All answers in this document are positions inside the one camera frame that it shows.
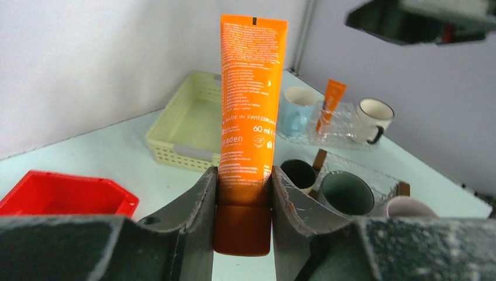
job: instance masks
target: worn gray surface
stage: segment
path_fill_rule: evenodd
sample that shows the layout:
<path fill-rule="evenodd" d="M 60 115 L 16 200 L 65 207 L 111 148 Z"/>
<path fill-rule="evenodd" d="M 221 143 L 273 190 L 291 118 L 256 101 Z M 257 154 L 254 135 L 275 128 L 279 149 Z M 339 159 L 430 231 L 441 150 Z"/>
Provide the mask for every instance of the worn gray surface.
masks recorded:
<path fill-rule="evenodd" d="M 493 220 L 358 220 L 377 280 L 496 280 Z"/>
<path fill-rule="evenodd" d="M 357 232 L 340 231 L 330 235 L 329 252 L 310 276 L 311 281 L 368 281 L 373 280 L 372 268 Z"/>
<path fill-rule="evenodd" d="M 124 217 L 0 218 L 0 280 L 98 280 Z"/>
<path fill-rule="evenodd" d="M 273 167 L 272 183 L 277 280 L 308 280 L 329 250 L 329 233 L 350 221 L 297 189 L 279 167 Z"/>

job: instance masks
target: tube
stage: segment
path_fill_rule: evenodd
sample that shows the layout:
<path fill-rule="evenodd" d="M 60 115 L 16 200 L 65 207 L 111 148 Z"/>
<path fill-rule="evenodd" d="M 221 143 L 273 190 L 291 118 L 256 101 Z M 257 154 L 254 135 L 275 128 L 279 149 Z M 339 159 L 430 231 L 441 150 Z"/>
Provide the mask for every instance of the tube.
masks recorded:
<path fill-rule="evenodd" d="M 216 252 L 270 251 L 270 183 L 288 23 L 221 16 L 222 137 Z"/>
<path fill-rule="evenodd" d="M 332 113 L 336 110 L 339 101 L 345 95 L 346 87 L 347 86 L 343 83 L 329 79 L 322 106 L 322 113 L 317 121 L 317 126 L 315 127 L 317 133 L 321 132 L 322 125 L 328 126 L 330 124 Z"/>

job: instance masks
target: pink mug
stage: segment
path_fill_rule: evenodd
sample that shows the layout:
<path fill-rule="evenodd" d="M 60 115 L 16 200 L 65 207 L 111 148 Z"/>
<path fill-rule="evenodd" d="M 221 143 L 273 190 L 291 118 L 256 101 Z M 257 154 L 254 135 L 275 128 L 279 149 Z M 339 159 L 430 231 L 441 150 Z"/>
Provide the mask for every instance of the pink mug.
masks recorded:
<path fill-rule="evenodd" d="M 438 215 L 426 204 L 410 196 L 396 196 L 376 212 L 382 217 L 431 217 Z"/>

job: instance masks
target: black mug handle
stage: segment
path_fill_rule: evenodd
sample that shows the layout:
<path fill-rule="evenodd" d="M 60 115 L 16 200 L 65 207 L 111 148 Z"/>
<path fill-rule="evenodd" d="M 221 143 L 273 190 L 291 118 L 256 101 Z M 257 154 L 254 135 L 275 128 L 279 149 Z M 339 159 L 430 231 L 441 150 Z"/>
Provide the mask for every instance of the black mug handle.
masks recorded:
<path fill-rule="evenodd" d="M 377 125 L 376 127 L 377 127 L 377 135 L 374 138 L 374 140 L 367 140 L 367 143 L 369 145 L 375 145 L 379 141 L 381 136 L 384 134 L 384 128 L 382 126 Z"/>

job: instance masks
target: basket handle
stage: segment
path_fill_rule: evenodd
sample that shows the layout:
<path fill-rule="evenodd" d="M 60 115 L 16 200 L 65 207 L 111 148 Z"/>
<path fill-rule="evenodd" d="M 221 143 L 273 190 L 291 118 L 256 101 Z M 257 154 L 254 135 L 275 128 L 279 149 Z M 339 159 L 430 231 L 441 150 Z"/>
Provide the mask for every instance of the basket handle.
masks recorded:
<path fill-rule="evenodd" d="M 192 148 L 185 145 L 174 145 L 174 153 L 184 157 L 203 160 L 207 162 L 213 161 L 213 153 L 207 150 Z"/>

